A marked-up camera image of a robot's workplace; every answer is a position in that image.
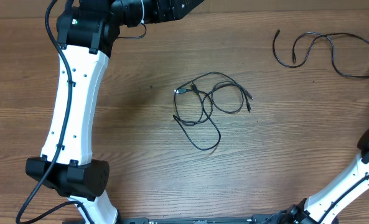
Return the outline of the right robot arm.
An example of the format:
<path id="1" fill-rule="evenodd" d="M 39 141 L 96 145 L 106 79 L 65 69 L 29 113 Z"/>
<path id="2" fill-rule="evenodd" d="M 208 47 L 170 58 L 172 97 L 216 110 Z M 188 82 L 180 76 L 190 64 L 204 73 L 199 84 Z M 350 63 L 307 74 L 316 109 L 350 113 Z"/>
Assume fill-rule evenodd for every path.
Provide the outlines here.
<path id="1" fill-rule="evenodd" d="M 333 223 L 337 215 L 369 189 L 369 129 L 358 141 L 351 164 L 315 195 L 292 205 L 281 223 Z"/>

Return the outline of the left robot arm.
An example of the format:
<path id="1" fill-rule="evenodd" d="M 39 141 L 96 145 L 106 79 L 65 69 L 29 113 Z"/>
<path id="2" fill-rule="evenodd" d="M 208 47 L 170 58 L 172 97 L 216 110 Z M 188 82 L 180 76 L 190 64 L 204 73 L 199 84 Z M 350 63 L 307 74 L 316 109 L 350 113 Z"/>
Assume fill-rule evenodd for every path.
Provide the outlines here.
<path id="1" fill-rule="evenodd" d="M 109 165 L 93 158 L 91 130 L 101 80 L 121 26 L 175 21 L 201 0 L 67 1 L 51 41 L 60 68 L 54 113 L 45 144 L 26 162 L 38 186 L 54 189 L 74 204 L 83 223 L 121 223 L 106 193 Z"/>

